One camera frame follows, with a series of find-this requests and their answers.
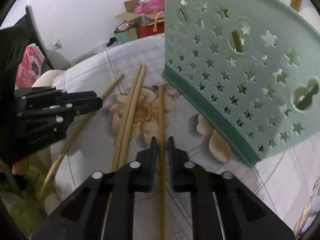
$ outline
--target pink cloth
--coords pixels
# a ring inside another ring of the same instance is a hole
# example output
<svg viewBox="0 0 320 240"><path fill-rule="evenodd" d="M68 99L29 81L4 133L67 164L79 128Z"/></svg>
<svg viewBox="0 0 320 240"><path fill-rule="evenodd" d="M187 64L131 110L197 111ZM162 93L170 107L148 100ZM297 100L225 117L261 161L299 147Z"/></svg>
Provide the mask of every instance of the pink cloth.
<svg viewBox="0 0 320 240"><path fill-rule="evenodd" d="M137 14L151 14L164 11L164 4L159 0L151 0L144 5L138 5L134 9L134 13Z"/></svg>
<svg viewBox="0 0 320 240"><path fill-rule="evenodd" d="M44 55L36 44L27 46L18 67L15 88L31 87L40 77L43 61Z"/></svg>

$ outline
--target metal rivet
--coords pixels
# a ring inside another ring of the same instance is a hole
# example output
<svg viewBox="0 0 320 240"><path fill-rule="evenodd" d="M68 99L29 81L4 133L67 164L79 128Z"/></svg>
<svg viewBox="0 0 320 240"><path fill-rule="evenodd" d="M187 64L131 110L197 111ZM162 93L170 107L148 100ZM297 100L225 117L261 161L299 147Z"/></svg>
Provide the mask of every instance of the metal rivet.
<svg viewBox="0 0 320 240"><path fill-rule="evenodd" d="M62 117L62 116L57 116L57 117L56 117L56 121L57 121L58 123L63 122L63 117Z"/></svg>
<svg viewBox="0 0 320 240"><path fill-rule="evenodd" d="M232 179L233 178L233 174L230 171L225 171L221 174L221 176L224 179Z"/></svg>
<svg viewBox="0 0 320 240"><path fill-rule="evenodd" d="M140 162L130 162L129 166L133 169L136 169L141 166Z"/></svg>
<svg viewBox="0 0 320 240"><path fill-rule="evenodd" d="M183 166L184 166L185 168L187 168L187 169L192 169L192 168L193 168L194 166L196 166L196 165L195 165L194 162L186 162L186 163L183 164Z"/></svg>
<svg viewBox="0 0 320 240"><path fill-rule="evenodd" d="M94 173L92 173L91 177L93 177L94 179L101 179L103 176L103 173L101 171L95 171Z"/></svg>

